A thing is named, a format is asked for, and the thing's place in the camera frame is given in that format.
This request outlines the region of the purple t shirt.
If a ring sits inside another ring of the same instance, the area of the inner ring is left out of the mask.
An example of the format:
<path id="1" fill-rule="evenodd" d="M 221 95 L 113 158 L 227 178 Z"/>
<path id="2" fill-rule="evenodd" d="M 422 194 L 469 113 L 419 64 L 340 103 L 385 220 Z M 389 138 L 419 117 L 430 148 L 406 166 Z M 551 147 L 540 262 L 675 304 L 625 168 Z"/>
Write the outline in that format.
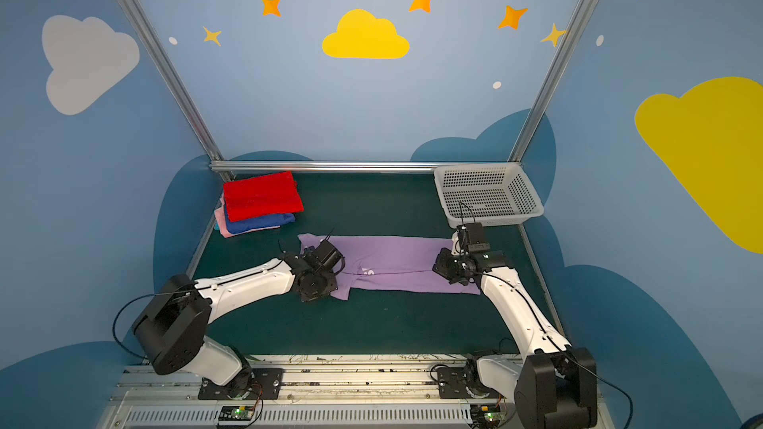
<path id="1" fill-rule="evenodd" d="M 345 268 L 337 277 L 335 299 L 346 301 L 353 289 L 412 293 L 478 295 L 473 284 L 449 284 L 433 271 L 448 238 L 401 236 L 332 236 L 330 242 L 344 255 Z"/>

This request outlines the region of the white plastic laundry basket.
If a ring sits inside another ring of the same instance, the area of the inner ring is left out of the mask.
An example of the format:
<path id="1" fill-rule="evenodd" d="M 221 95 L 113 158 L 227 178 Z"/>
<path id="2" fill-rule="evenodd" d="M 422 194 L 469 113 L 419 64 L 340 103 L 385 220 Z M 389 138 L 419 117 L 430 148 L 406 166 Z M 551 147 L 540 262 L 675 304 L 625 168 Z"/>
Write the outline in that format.
<path id="1" fill-rule="evenodd" d="M 444 166 L 433 176 L 452 228 L 473 221 L 484 226 L 520 225 L 544 214 L 540 196 L 516 163 Z"/>

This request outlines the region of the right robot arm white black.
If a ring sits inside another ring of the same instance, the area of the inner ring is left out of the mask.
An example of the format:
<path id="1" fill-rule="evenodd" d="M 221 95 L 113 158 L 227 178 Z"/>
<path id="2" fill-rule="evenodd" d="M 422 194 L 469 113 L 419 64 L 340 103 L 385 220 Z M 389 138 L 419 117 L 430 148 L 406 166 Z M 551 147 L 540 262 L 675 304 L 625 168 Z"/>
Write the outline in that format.
<path id="1" fill-rule="evenodd" d="M 526 428 L 592 428 L 598 423 L 596 362 L 546 319 L 500 251 L 440 250 L 433 271 L 450 284 L 476 284 L 499 312 L 522 360 L 476 359 L 478 381 L 507 397 Z"/>

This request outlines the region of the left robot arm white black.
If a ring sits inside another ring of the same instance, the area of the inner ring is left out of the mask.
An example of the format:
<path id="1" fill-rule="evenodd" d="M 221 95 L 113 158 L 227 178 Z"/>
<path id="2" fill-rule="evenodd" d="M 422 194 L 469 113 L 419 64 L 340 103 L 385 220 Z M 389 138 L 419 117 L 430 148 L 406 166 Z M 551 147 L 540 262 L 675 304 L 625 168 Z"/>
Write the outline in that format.
<path id="1" fill-rule="evenodd" d="M 251 303 L 290 292 L 303 302 L 338 289 L 345 257 L 334 248 L 310 247 L 236 273 L 199 280 L 175 275 L 154 295 L 132 324 L 132 333 L 157 375 L 194 373 L 228 389 L 232 398 L 254 389 L 248 359 L 215 342 L 208 327 Z"/>

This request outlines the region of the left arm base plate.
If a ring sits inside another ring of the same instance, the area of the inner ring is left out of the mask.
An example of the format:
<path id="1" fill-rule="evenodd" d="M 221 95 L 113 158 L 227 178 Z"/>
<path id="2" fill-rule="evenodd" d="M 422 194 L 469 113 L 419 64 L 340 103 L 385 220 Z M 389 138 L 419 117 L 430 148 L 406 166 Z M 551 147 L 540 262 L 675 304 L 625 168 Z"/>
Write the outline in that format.
<path id="1" fill-rule="evenodd" d="M 199 400 L 274 400 L 278 399 L 284 370 L 278 367 L 245 369 L 224 385 L 202 379 Z"/>

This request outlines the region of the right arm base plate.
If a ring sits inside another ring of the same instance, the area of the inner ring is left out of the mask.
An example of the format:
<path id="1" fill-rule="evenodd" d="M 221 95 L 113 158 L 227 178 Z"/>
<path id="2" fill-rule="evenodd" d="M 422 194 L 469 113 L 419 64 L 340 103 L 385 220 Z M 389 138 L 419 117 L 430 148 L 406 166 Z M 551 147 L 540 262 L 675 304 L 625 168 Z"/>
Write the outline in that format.
<path id="1" fill-rule="evenodd" d="M 473 367 L 445 367 L 439 365 L 430 375 L 438 386 L 441 399 L 497 398 L 498 392 L 486 387 Z"/>

